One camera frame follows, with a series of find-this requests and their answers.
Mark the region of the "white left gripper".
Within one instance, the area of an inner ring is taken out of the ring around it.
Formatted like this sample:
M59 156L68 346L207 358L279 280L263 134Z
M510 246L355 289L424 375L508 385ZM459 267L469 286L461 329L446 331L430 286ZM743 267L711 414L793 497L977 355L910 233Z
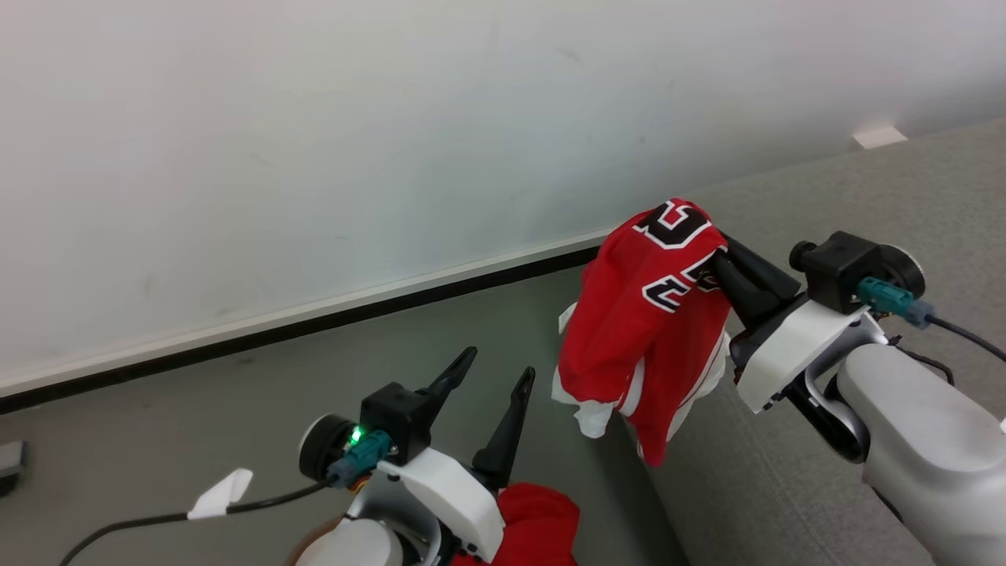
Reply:
M426 387L431 419L436 419L452 391L464 382L477 357L478 348L464 348ZM504 538L505 522L495 495L510 483L536 372L528 366L509 397L509 405L484 448L475 452L471 473L452 456L427 447L405 465L384 460L377 468L397 476L406 491L450 533L473 547L474 554L488 563L494 561Z

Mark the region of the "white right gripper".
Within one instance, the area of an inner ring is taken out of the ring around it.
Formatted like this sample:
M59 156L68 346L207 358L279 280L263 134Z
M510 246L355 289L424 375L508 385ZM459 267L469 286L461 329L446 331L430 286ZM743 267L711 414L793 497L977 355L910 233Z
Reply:
M727 248L711 262L716 282L744 327L757 326L795 300L801 284L750 248L725 235ZM842 314L802 300L768 325L734 337L734 387L754 414L782 400L808 368L829 369L862 344L886 344L866 306Z

